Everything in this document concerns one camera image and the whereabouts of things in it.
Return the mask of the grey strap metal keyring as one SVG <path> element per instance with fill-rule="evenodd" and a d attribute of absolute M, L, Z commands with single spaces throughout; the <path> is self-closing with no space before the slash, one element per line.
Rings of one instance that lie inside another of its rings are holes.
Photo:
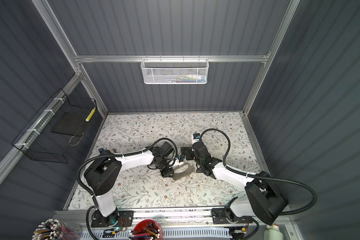
<path fill-rule="evenodd" d="M 195 171 L 195 168 L 190 163 L 183 163 L 181 165 L 177 165 L 173 167 L 173 170 L 174 170 L 173 180 L 177 181 L 192 174 Z"/>

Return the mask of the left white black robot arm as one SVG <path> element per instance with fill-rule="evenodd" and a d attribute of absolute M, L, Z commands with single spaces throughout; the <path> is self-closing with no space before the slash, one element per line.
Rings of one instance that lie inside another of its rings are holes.
<path fill-rule="evenodd" d="M 176 144 L 167 138 L 159 139 L 149 147 L 127 154 L 114 154 L 104 151 L 84 162 L 77 172 L 77 182 L 92 197 L 94 209 L 87 217 L 87 227 L 118 227 L 128 225 L 114 203 L 112 189 L 120 173 L 146 166 L 150 170 L 159 170 L 163 178 L 174 177 L 174 165 L 178 158 Z"/>

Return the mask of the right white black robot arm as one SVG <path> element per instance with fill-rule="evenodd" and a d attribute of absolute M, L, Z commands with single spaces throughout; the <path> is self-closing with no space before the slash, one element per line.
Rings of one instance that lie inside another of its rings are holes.
<path fill-rule="evenodd" d="M 261 171 L 251 178 L 249 174 L 238 174 L 237 170 L 232 172 L 224 166 L 222 160 L 211 156 L 203 142 L 195 142 L 191 147 L 181 147 L 181 157 L 195 161 L 197 172 L 246 192 L 247 201 L 234 197 L 226 206 L 229 221 L 235 217 L 255 215 L 263 223 L 271 225 L 288 205 L 288 200 L 277 183 L 263 179 L 270 176 L 268 173 Z"/>

